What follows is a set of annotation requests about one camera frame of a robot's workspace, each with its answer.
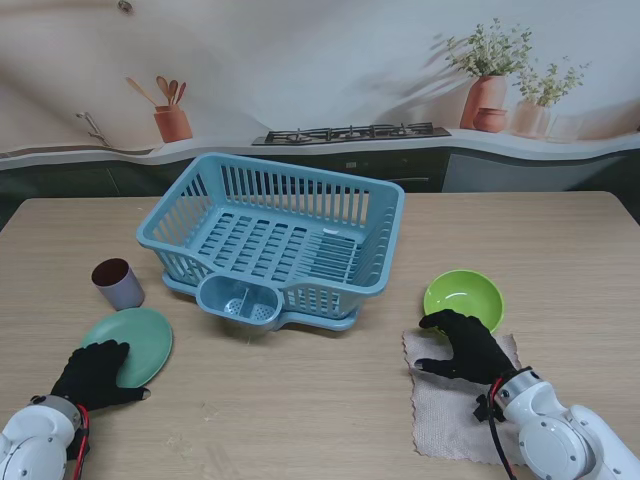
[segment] blue dish rack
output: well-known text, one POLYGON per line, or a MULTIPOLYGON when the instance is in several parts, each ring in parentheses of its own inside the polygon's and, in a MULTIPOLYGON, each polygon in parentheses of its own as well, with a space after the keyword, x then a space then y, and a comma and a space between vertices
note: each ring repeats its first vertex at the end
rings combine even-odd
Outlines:
POLYGON ((265 330, 350 328, 389 279, 404 191, 221 153, 197 157, 137 232, 167 286, 265 330))

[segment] kitchen counter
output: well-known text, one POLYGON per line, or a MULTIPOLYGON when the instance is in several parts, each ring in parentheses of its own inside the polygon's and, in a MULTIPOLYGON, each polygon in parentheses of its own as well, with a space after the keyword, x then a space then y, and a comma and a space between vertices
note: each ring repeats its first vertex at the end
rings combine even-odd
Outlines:
POLYGON ((173 327, 151 397, 92 415, 87 479, 503 478, 500 466, 414 451, 402 332, 417 327, 429 281, 454 268, 491 277, 506 302, 498 334, 514 334, 522 363, 640 454, 640 227, 612 195, 409 194, 387 290, 353 329, 253 338, 164 286, 135 240, 156 202, 28 200, 0 233, 0 424, 48 392, 113 313, 89 280, 100 261, 126 258, 144 306, 173 327))
POLYGON ((476 130, 449 129, 450 137, 416 138, 403 140, 381 140, 363 142, 344 142, 327 145, 300 146, 252 146, 258 136, 266 132, 224 137, 196 137, 189 140, 169 143, 154 148, 151 152, 125 153, 122 150, 104 148, 75 151, 52 151, 24 153, 2 158, 0 170, 28 167, 33 165, 97 162, 121 160, 141 165, 161 165, 193 158, 201 153, 212 151, 236 155, 323 155, 354 151, 383 151, 448 147, 451 149, 472 150, 506 157, 536 161, 587 160, 606 155, 640 149, 640 133, 632 133, 606 140, 578 141, 570 144, 549 143, 530 140, 508 133, 486 133, 476 130))

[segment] terracotta pot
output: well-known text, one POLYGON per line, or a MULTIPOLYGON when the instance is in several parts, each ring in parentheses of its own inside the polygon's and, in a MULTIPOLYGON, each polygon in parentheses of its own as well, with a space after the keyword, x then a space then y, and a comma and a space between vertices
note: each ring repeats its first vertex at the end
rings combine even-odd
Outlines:
POLYGON ((473 119, 481 108, 502 108, 507 94, 507 80, 505 77, 480 77, 473 84, 467 103, 464 105, 460 128, 473 130, 473 119))
POLYGON ((551 119, 551 109, 526 100, 518 103, 511 124, 511 133, 526 138, 545 138, 551 119))
POLYGON ((507 126, 507 111, 499 108, 481 108, 473 119, 473 126, 483 132, 501 132, 507 126))
POLYGON ((165 143, 193 138, 189 120, 178 105, 156 107, 156 113, 153 116, 165 143))

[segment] stove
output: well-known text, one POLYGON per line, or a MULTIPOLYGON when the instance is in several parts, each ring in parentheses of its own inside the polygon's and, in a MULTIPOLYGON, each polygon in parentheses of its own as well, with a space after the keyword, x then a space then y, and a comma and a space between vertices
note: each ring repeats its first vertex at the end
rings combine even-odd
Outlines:
POLYGON ((398 125, 368 125, 344 128, 316 128, 311 130, 269 132, 258 137, 252 145, 320 145, 327 143, 363 142, 367 140, 399 140, 403 138, 448 137, 451 134, 431 122, 398 125))

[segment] cable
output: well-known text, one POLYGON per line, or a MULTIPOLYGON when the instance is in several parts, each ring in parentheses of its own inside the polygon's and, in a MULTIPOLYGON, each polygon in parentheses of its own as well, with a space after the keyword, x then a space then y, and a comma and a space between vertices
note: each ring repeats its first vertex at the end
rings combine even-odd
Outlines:
POLYGON ((493 438, 493 444, 496 446, 496 450, 498 451, 498 456, 500 457, 500 461, 504 466, 504 469, 509 476, 509 480, 518 480, 516 476, 513 474, 513 470, 511 469, 511 465, 509 464, 509 460, 507 460, 507 456, 504 454, 504 450, 502 449, 502 445, 500 444, 500 438, 498 437, 498 430, 496 429, 496 421, 493 418, 493 397, 495 396, 498 388, 502 385, 502 378, 498 378, 491 388, 489 389, 489 395, 487 396, 487 409, 489 413, 489 428, 491 430, 491 438, 493 438))
POLYGON ((84 458, 86 457, 89 446, 89 412, 82 405, 77 405, 78 410, 82 414, 83 424, 83 436, 82 443, 80 444, 80 450, 78 452, 78 459, 76 460, 76 468, 73 471, 73 480, 80 480, 82 477, 82 467, 84 467, 84 458))

